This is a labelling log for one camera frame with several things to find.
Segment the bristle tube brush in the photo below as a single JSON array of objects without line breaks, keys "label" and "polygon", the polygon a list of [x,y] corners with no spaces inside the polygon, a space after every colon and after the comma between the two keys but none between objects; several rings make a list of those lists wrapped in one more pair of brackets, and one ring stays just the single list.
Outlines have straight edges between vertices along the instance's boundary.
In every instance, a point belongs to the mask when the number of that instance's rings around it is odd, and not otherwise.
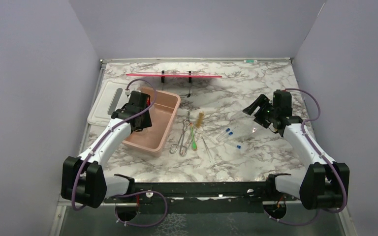
[{"label": "bristle tube brush", "polygon": [[203,111],[199,112],[198,117],[197,117],[197,119],[194,123],[195,128],[199,129],[201,127],[203,120],[204,120],[204,117],[205,117],[204,112]]}]

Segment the metal crucible tongs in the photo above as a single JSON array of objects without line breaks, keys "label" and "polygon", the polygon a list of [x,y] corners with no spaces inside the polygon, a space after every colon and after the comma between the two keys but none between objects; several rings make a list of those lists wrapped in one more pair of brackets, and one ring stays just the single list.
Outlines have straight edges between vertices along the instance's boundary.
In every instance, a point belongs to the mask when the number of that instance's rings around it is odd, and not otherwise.
[{"label": "metal crucible tongs", "polygon": [[186,131],[189,127],[189,124],[190,124],[190,110],[188,110],[186,118],[182,122],[182,125],[183,125],[182,131],[181,131],[181,134],[180,134],[180,137],[179,137],[177,143],[172,144],[170,149],[169,149],[170,154],[175,154],[175,153],[179,152],[180,156],[186,155],[188,148],[186,147],[184,141],[185,141],[185,134],[186,134]]}]

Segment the metal tweezers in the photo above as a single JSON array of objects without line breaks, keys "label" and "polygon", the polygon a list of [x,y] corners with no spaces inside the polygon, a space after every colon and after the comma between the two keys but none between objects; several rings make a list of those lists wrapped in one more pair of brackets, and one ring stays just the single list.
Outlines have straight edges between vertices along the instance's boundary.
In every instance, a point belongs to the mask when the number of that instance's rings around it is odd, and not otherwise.
[{"label": "metal tweezers", "polygon": [[207,155],[208,155],[208,157],[209,157],[209,161],[212,163],[212,161],[213,161],[212,153],[210,152],[210,149],[209,149],[209,147],[208,147],[208,145],[207,145],[207,143],[206,143],[204,137],[202,137],[201,139],[202,139],[203,144],[204,144],[204,146],[205,146],[205,150],[206,150],[206,153],[207,153]]}]

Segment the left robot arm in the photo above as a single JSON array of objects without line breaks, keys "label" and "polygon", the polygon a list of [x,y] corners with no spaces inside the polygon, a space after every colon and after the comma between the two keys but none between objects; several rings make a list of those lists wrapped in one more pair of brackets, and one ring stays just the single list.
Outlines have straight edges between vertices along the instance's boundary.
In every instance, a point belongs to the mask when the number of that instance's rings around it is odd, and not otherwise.
[{"label": "left robot arm", "polygon": [[118,146],[134,131],[151,127],[151,97],[139,91],[126,91],[129,100],[111,114],[103,133],[78,157],[63,163],[61,197],[70,200],[74,210],[97,208],[109,197],[123,202],[134,198],[134,179],[121,174],[107,177],[104,166]]}]

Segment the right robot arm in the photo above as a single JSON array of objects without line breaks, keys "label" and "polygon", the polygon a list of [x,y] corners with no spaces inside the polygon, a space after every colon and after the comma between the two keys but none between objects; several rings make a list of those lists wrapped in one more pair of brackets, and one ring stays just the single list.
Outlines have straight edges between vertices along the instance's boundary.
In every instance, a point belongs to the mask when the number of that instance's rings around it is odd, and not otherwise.
[{"label": "right robot arm", "polygon": [[276,90],[272,99],[261,94],[242,112],[264,128],[284,138],[307,168],[302,176],[275,174],[268,177],[265,196],[276,200],[283,194],[298,198],[305,209],[339,213],[347,206],[350,170],[328,155],[310,135],[306,124],[311,119],[293,115],[293,88]]}]

